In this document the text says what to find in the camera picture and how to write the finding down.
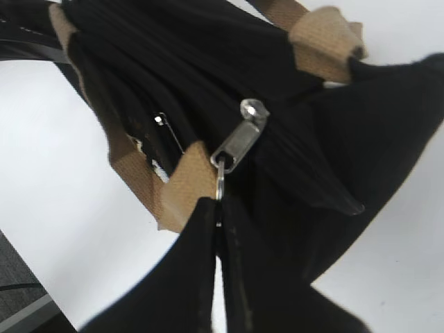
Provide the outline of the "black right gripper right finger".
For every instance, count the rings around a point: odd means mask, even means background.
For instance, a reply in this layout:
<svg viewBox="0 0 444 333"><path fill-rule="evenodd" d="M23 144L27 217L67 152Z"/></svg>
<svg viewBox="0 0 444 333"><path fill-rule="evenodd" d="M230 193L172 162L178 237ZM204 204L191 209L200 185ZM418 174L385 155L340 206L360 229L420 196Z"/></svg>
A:
<svg viewBox="0 0 444 333"><path fill-rule="evenodd" d="M299 279L295 266L266 245L239 199L223 199L221 211L229 332L369 332Z"/></svg>

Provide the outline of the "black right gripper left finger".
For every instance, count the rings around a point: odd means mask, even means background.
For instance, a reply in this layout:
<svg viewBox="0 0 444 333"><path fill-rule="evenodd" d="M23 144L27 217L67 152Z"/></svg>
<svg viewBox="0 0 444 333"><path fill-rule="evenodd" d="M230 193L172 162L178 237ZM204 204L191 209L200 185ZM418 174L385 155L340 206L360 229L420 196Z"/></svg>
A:
<svg viewBox="0 0 444 333"><path fill-rule="evenodd" d="M217 213L217 201L199 199L155 268L82 332L211 332Z"/></svg>

